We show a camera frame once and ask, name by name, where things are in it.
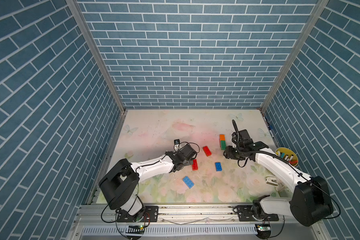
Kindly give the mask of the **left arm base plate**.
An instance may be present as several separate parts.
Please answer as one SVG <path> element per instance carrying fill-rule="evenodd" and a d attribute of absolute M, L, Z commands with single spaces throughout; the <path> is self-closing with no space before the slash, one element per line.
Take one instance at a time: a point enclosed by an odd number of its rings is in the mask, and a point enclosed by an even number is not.
<path fill-rule="evenodd" d="M 158 219 L 158 206 L 144 206 L 136 214 L 132 215 L 131 212 L 119 210 L 117 212 L 118 223 L 140 223 L 140 222 L 157 222 Z"/>

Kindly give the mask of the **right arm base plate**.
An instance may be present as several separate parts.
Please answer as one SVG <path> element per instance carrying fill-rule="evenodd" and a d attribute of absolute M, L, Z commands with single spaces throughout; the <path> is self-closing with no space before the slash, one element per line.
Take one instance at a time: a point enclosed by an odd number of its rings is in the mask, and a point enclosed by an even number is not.
<path fill-rule="evenodd" d="M 260 208 L 253 205 L 238 205 L 233 207 L 233 212 L 238 215 L 240 222 L 277 222 L 279 216 L 276 214 L 266 214 Z"/>

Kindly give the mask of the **long green lego brick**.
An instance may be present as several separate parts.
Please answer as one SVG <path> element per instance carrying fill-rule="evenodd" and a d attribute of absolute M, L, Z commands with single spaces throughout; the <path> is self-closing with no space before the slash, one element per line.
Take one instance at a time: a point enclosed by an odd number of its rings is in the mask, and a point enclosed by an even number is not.
<path fill-rule="evenodd" d="M 226 141 L 220 141 L 220 147 L 221 147 L 221 150 L 225 150 L 226 149 Z"/>

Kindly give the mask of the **small blue lego brick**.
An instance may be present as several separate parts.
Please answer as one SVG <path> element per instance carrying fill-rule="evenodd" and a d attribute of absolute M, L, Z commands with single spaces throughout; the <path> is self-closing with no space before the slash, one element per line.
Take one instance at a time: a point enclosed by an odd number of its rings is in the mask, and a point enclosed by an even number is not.
<path fill-rule="evenodd" d="M 215 163 L 215 168 L 217 172 L 221 172 L 222 171 L 222 165 L 220 162 L 216 162 Z"/>

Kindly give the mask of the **red lego brick horizontal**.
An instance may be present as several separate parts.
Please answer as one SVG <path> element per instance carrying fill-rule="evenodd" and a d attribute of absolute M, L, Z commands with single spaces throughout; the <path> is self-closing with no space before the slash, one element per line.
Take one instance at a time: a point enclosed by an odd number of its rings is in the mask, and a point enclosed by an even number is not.
<path fill-rule="evenodd" d="M 208 146 L 204 146 L 202 149 L 203 149 L 203 151 L 204 151 L 204 153 L 205 153 L 205 155 L 206 155 L 207 157 L 209 157 L 209 156 L 212 155 L 212 152 L 211 152 L 211 150 L 209 149 Z"/>

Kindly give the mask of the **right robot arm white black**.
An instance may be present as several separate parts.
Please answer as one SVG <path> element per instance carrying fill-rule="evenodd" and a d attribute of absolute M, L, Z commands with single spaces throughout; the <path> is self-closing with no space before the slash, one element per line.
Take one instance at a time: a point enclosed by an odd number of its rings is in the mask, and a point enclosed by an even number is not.
<path fill-rule="evenodd" d="M 254 142 L 247 130 L 239 130 L 235 121 L 232 146 L 223 155 L 238 162 L 249 160 L 265 167 L 291 192 L 290 198 L 262 196 L 253 201 L 251 214 L 263 221 L 270 215 L 294 217 L 301 225 L 309 227 L 323 219 L 333 219 L 334 206 L 329 186 L 320 176 L 312 177 L 282 159 L 263 142 Z"/>

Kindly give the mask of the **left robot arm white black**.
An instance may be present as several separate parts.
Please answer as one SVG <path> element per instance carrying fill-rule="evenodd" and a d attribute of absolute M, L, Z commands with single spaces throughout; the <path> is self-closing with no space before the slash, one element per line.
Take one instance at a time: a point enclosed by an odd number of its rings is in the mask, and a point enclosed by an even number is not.
<path fill-rule="evenodd" d="M 133 163 L 127 159 L 119 160 L 99 181 L 108 207 L 119 214 L 116 220 L 126 218 L 128 222 L 138 222 L 146 211 L 139 197 L 139 184 L 193 165 L 199 152 L 190 143 L 175 140 L 173 151 L 167 151 L 155 159 Z"/>

